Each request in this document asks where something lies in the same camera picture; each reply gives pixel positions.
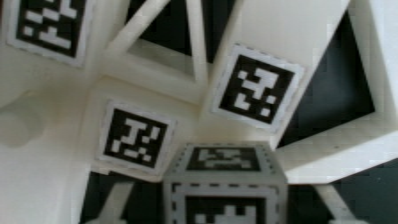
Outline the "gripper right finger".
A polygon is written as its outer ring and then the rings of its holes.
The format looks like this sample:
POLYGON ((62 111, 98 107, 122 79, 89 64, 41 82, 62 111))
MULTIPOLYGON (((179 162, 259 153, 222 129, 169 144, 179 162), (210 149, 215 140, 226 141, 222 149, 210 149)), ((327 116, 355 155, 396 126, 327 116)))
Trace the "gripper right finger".
POLYGON ((369 224, 353 216, 334 186, 330 184, 314 185, 314 190, 332 214, 329 224, 369 224))

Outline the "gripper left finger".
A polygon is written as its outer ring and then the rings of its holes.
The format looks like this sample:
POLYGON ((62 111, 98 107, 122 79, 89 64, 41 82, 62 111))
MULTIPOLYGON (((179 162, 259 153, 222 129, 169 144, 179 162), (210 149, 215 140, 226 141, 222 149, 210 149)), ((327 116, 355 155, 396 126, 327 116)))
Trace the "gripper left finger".
POLYGON ((108 191, 94 184, 87 186, 78 224, 128 224, 122 213, 133 186, 131 182, 119 182, 108 191))

